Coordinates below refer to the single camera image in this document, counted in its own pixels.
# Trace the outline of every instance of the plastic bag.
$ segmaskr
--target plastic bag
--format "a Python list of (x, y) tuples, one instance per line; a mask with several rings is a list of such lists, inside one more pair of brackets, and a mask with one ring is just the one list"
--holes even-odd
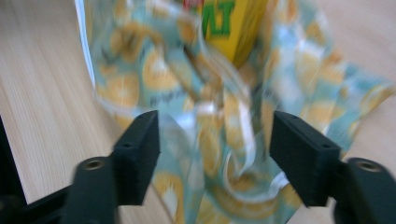
[(239, 72), (205, 44), (200, 19), (171, 1), (76, 6), (102, 106), (123, 127), (151, 109), (178, 123), (162, 121), (170, 131), (153, 177), (176, 223), (285, 223), (301, 202), (267, 153), (273, 111), (348, 150), (361, 118), (395, 92), (342, 60), (305, 0), (268, 2)]

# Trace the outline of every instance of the screw hole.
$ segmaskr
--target screw hole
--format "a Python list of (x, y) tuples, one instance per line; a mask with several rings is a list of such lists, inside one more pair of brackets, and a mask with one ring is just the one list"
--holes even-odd
[(86, 170), (96, 170), (101, 168), (105, 163), (103, 161), (89, 161), (85, 163), (84, 168)]
[(366, 171), (369, 172), (380, 172), (381, 169), (375, 165), (374, 163), (368, 162), (368, 161), (358, 161), (357, 162), (358, 166)]

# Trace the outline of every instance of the wooden table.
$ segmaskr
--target wooden table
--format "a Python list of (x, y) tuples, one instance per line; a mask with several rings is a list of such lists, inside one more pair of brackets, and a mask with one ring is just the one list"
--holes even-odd
[[(396, 81), (396, 1), (318, 4), (346, 58)], [(0, 114), (29, 203), (70, 184), (76, 164), (107, 155), (121, 134), (92, 97), (77, 26), (71, 0), (0, 0)], [(347, 155), (396, 174), (395, 110), (391, 98), (370, 114)], [(169, 222), (152, 189), (145, 204), (122, 208), (125, 223)], [(330, 212), (302, 208), (290, 223), (332, 223)]]

